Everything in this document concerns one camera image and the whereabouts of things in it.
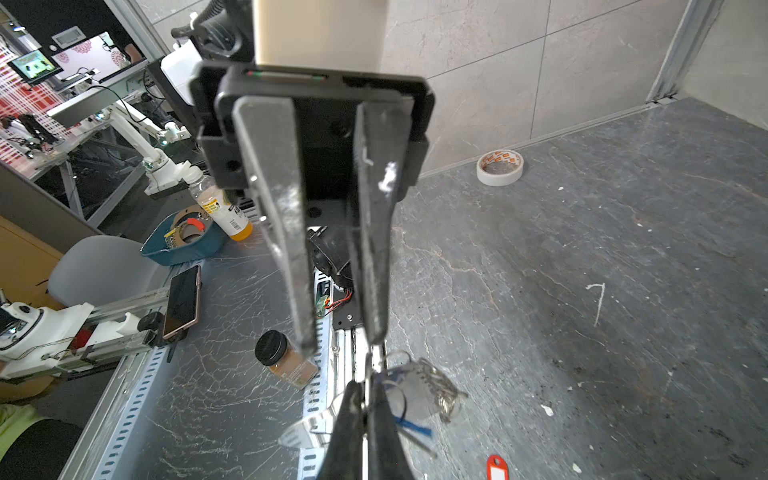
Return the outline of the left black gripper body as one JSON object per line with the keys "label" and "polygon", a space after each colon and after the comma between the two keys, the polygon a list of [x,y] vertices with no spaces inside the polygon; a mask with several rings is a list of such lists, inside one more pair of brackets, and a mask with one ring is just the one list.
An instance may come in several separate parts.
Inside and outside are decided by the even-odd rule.
{"label": "left black gripper body", "polygon": [[429,147],[420,77],[205,61],[190,89],[218,187],[277,219],[389,219]]}

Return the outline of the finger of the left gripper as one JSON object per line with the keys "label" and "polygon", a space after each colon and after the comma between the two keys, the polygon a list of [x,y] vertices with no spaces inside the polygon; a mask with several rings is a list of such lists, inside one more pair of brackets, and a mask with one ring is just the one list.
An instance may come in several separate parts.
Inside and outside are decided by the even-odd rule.
{"label": "finger of the left gripper", "polygon": [[381,344],[389,320],[390,231],[411,120],[399,101],[357,106],[348,233],[355,294],[369,344]]}
{"label": "finger of the left gripper", "polygon": [[232,119],[248,193],[261,203],[266,239],[285,279],[296,342],[310,356],[317,333],[294,104],[283,97],[244,96],[234,103]]}

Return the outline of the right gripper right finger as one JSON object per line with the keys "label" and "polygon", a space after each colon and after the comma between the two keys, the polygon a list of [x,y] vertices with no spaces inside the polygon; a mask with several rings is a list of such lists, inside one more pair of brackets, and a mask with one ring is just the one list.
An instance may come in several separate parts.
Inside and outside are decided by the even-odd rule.
{"label": "right gripper right finger", "polygon": [[408,479],[414,475],[406,458],[384,386],[370,372],[365,381],[365,435],[368,479]]}

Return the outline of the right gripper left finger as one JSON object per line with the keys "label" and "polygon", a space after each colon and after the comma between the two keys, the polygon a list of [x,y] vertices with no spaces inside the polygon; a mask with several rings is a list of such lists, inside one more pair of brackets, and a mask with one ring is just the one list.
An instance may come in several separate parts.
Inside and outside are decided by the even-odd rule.
{"label": "right gripper left finger", "polygon": [[364,433],[363,387],[358,382],[350,381],[345,388],[331,440],[316,479],[361,479]]}

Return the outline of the blue key tag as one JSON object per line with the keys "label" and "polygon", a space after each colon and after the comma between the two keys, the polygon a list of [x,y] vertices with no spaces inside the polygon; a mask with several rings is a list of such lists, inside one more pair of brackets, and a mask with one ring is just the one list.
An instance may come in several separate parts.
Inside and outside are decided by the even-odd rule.
{"label": "blue key tag", "polygon": [[399,417],[394,417],[394,421],[395,421],[395,424],[396,424],[396,426],[398,428],[401,428],[401,429],[404,429],[406,431],[409,431],[409,432],[412,432],[412,433],[416,433],[416,434],[425,436],[427,438],[432,438],[433,437],[433,430],[428,428],[428,427],[414,424],[414,423],[412,423],[412,422],[410,422],[408,420],[401,419]]}

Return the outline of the red key tag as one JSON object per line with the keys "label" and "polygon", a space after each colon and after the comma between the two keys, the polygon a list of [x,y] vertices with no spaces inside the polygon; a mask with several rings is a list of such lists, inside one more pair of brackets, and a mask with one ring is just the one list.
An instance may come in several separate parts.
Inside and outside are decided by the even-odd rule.
{"label": "red key tag", "polygon": [[499,455],[490,455],[486,461],[486,477],[488,480],[509,480],[507,462]]}

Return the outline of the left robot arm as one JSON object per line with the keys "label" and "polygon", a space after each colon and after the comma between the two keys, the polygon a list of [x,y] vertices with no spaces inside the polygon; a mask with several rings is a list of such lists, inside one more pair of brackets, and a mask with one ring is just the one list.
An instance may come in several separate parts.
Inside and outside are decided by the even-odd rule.
{"label": "left robot arm", "polygon": [[227,192],[265,216],[299,346],[317,348],[307,232],[334,226],[367,340],[389,326],[395,206],[427,155],[435,105],[421,77],[212,60],[193,42],[153,63],[155,81]]}

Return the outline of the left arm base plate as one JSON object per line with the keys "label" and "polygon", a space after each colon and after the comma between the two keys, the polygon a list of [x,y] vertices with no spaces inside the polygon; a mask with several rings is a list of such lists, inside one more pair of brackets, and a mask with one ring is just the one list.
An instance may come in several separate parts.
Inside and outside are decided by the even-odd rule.
{"label": "left arm base plate", "polygon": [[360,327],[363,321],[357,295],[352,292],[352,296],[335,309],[331,316],[334,330],[353,330]]}

